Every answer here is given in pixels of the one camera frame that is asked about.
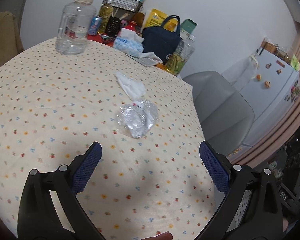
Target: floral tablecloth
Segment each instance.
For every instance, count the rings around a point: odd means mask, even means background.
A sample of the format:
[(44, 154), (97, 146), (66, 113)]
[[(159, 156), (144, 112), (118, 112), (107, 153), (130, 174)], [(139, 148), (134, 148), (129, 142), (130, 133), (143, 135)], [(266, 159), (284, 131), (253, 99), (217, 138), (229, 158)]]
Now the floral tablecloth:
[[(98, 141), (102, 159), (77, 199), (104, 237), (138, 240), (170, 231), (193, 240), (213, 215), (214, 192), (198, 155), (204, 137), (191, 86), (88, 42), (84, 53), (65, 56), (51, 39), (0, 68), (0, 217), (16, 235), (29, 171), (54, 171)], [(145, 98), (158, 106), (160, 121), (144, 138), (116, 130), (116, 112), (131, 103), (116, 71), (142, 81)]]

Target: curtain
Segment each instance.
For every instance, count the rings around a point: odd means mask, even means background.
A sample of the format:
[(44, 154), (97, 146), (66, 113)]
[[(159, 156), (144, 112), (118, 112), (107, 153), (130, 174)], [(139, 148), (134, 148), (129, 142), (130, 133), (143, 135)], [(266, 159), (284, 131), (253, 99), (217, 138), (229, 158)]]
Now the curtain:
[[(300, 35), (295, 46), (295, 55), (300, 62)], [(233, 163), (256, 167), (278, 150), (300, 126), (300, 96), (282, 120), (252, 149), (239, 156)]]

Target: navy blue bag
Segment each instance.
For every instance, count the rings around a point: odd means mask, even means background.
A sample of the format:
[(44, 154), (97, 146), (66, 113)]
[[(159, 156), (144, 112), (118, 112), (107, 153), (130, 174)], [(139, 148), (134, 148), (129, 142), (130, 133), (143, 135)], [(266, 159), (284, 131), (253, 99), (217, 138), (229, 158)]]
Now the navy blue bag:
[[(164, 29), (164, 25), (172, 18), (178, 20), (177, 30), (175, 32)], [(154, 52), (162, 62), (167, 63), (169, 57), (176, 50), (180, 37), (180, 17), (177, 15), (168, 16), (161, 26), (153, 26), (145, 28), (142, 32), (142, 37), (145, 39), (142, 43), (143, 52)]]

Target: tissue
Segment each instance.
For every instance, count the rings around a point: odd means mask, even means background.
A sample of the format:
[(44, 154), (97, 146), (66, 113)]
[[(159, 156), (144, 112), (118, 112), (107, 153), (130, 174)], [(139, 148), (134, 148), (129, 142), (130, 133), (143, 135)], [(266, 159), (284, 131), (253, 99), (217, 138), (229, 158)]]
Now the tissue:
[(114, 74), (118, 80), (119, 85), (123, 91), (128, 95), (131, 100), (136, 100), (143, 97), (146, 94), (145, 85), (141, 81), (137, 81), (133, 78), (127, 78), (121, 72)]
[(134, 31), (122, 29), (114, 40), (113, 48), (122, 51), (133, 57), (140, 57), (143, 52), (143, 38), (139, 37)]

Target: screw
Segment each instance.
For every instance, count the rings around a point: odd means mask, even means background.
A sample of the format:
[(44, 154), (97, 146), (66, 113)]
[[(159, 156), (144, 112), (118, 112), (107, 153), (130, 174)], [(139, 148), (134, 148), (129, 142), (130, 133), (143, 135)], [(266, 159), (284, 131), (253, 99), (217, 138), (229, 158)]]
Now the screw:
[(36, 169), (33, 169), (33, 170), (30, 171), (30, 175), (31, 175), (31, 176), (33, 176), (33, 175), (35, 175), (35, 174), (37, 174), (37, 170), (36, 170)]
[(264, 171), (265, 174), (267, 174), (267, 175), (270, 175), (270, 174), (271, 174), (271, 170), (269, 170), (269, 169), (264, 169), (263, 171)]
[(66, 171), (68, 169), (68, 166), (67, 165), (61, 165), (59, 167), (59, 171)]
[(242, 167), (241, 167), (239, 164), (233, 165), (233, 168), (234, 168), (236, 171), (241, 171), (241, 169), (242, 169)]

